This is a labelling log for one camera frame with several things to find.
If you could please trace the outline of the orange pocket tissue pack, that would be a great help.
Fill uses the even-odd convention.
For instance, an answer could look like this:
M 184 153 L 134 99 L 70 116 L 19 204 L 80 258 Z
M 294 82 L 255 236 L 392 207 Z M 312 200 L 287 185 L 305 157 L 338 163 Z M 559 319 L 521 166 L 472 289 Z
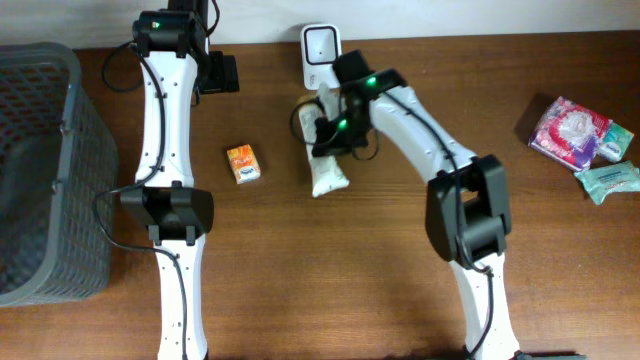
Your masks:
M 249 144 L 231 148 L 226 151 L 226 155 L 237 184 L 251 182 L 261 177 L 261 168 Z

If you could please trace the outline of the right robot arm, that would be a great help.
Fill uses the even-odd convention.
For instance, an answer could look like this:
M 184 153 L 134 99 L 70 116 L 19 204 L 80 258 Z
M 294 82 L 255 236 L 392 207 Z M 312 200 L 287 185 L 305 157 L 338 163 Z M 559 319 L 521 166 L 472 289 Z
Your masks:
M 342 155 L 385 135 L 426 185 L 425 229 L 452 269 L 466 322 L 466 359 L 527 358 L 513 331 L 504 284 L 506 237 L 512 218 L 505 169 L 477 156 L 425 110 L 395 69 L 372 70 L 360 51 L 337 57 L 335 99 L 316 99 L 316 156 Z

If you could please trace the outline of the teal wet wipes pack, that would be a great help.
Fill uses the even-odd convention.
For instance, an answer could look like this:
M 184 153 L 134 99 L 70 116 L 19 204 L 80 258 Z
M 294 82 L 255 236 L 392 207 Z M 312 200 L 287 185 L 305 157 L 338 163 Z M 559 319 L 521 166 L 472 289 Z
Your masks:
M 596 205 L 610 194 L 639 191 L 639 169 L 630 161 L 575 172 L 574 176 Z

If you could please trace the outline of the white bamboo print tube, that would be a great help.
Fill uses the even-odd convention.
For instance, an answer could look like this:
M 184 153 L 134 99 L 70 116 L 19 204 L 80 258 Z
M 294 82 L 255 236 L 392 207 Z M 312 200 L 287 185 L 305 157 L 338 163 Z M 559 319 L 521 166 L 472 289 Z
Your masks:
M 346 188 L 350 181 L 333 155 L 314 155 L 314 145 L 322 144 L 318 123 L 327 120 L 326 111 L 318 97 L 302 97 L 296 103 L 289 125 L 294 137 L 304 146 L 312 178 L 312 196 L 318 198 L 332 191 Z

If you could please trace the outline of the teal pocket tissue pack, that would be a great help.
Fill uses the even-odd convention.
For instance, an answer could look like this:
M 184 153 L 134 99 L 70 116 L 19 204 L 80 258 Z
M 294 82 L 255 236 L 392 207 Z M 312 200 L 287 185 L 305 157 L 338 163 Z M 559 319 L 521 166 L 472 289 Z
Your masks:
M 610 162 L 620 162 L 633 138 L 634 134 L 632 132 L 612 122 L 597 150 L 597 154 Z

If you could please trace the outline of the purple red tissue pack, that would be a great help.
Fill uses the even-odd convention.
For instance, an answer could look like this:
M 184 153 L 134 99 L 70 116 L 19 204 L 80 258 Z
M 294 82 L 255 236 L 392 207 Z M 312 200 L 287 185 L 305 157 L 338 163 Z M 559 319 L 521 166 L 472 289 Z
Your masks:
M 564 97 L 544 112 L 529 139 L 536 151 L 574 172 L 590 168 L 612 120 Z

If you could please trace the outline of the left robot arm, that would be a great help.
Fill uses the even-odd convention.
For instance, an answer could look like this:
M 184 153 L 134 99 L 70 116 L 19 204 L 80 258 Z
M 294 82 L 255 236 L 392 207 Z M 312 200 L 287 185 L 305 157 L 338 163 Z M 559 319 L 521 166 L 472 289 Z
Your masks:
M 147 229 L 160 278 L 160 359 L 205 359 L 201 264 L 214 217 L 210 192 L 195 186 L 191 108 L 203 95 L 239 89 L 234 57 L 209 49 L 214 1 L 171 1 L 133 24 L 144 86 L 144 132 L 135 183 L 121 203 Z

